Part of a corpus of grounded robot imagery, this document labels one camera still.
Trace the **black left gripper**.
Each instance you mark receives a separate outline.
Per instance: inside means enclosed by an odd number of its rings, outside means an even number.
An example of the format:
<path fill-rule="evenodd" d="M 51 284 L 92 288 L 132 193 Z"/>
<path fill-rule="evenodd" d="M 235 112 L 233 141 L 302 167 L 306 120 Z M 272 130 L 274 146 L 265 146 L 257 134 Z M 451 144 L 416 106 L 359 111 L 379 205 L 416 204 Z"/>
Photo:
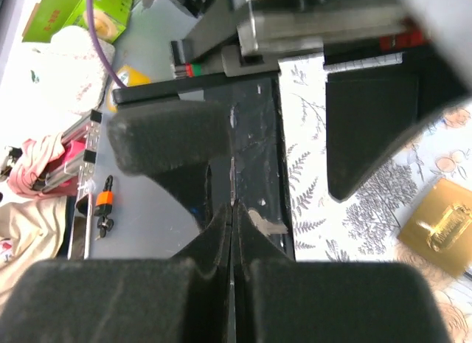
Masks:
<path fill-rule="evenodd" d="M 376 56 L 427 39 L 398 0 L 206 0 L 171 41 L 175 77 L 276 72 L 283 58 L 353 50 Z"/>

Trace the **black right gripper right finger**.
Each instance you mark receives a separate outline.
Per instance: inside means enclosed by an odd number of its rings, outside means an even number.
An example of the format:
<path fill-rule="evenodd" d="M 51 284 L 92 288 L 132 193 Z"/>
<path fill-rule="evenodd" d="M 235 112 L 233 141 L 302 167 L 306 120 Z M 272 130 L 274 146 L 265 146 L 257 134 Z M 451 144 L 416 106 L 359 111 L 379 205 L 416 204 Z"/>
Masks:
<path fill-rule="evenodd" d="M 447 342 L 432 292 L 399 262 L 295 262 L 234 207 L 239 342 Z"/>

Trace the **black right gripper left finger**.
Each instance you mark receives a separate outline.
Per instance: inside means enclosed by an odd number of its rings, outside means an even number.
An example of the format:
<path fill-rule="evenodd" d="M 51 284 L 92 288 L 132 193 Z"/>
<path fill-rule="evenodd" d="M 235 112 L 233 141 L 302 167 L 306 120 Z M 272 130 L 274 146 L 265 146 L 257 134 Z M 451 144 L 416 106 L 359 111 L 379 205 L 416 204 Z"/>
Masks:
<path fill-rule="evenodd" d="M 167 259 L 45 260 L 1 315 L 3 342 L 224 342 L 232 209 Z"/>

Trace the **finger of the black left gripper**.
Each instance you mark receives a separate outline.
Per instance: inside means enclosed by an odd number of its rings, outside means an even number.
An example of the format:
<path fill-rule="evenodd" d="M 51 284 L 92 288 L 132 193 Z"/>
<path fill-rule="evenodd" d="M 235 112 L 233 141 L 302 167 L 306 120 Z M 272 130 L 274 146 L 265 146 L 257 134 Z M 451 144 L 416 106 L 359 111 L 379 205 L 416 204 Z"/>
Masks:
<path fill-rule="evenodd" d="M 167 100 L 118 111 L 107 137 L 124 174 L 163 187 L 204 230 L 214 213 L 211 163 L 229 155 L 229 129 L 220 103 Z"/>
<path fill-rule="evenodd" d="M 338 201 L 428 123 L 471 96 L 471 87 L 433 49 L 403 52 L 400 59 L 327 76 L 327 185 Z"/>

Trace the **large brass padlock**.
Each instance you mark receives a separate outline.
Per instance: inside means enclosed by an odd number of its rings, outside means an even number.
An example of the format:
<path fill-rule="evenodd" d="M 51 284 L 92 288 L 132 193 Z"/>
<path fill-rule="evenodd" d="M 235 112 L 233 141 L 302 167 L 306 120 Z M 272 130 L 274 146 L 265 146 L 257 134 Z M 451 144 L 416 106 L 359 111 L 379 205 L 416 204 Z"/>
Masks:
<path fill-rule="evenodd" d="M 439 179 L 398 240 L 452 277 L 462 276 L 471 266 L 471 191 Z"/>

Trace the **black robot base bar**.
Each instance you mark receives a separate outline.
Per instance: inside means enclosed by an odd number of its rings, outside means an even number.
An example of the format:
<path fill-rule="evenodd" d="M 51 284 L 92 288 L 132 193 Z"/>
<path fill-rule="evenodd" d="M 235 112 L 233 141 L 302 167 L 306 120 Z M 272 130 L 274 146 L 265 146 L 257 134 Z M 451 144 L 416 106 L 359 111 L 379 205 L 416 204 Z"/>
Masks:
<path fill-rule="evenodd" d="M 294 256 L 279 79 L 274 73 L 227 77 L 222 73 L 168 80 L 116 92 L 118 110 L 167 100 L 235 107 L 236 201 L 272 243 Z M 214 213 L 230 202 L 230 153 L 211 163 Z"/>

